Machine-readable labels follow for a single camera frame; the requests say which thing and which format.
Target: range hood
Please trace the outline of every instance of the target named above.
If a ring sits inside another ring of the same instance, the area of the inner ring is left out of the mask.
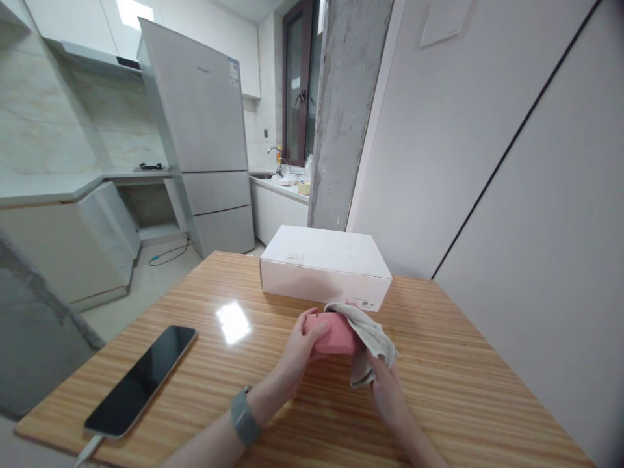
[[[59,44],[58,51],[64,57],[90,72],[117,77],[127,75],[128,72],[140,75],[141,68],[135,60],[89,49],[73,42],[60,41],[57,44]]]

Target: sink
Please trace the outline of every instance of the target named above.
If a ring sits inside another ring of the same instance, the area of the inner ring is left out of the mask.
[[[270,179],[274,175],[275,174],[273,174],[272,172],[256,172],[256,173],[250,174],[250,176],[256,179]]]

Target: person's left hand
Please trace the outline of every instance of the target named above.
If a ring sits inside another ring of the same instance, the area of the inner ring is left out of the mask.
[[[325,357],[312,351],[314,343],[330,329],[328,322],[317,324],[312,330],[304,335],[306,317],[319,311],[317,307],[303,312],[292,329],[284,351],[275,368],[269,374],[275,388],[281,395],[283,403],[294,397],[301,383],[308,363]]]

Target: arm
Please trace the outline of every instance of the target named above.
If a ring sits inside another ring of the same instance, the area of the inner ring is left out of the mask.
[[[303,312],[292,329],[286,347],[275,368],[247,394],[247,405],[255,421],[264,428],[286,402],[297,392],[306,367],[322,356],[312,353],[312,346],[328,330],[323,322],[304,336],[306,316],[317,308]],[[230,410],[171,455],[163,467],[231,467],[246,447],[232,423]]]
[[[403,446],[409,460],[418,467],[449,468],[448,463],[414,421],[403,399],[397,364],[388,369],[382,359],[376,359],[370,352],[369,361],[375,370],[375,380],[370,389],[377,412]]]

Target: white cardboard box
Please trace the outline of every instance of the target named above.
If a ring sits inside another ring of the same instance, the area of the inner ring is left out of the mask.
[[[281,226],[260,260],[265,293],[378,312],[392,275],[370,235]]]

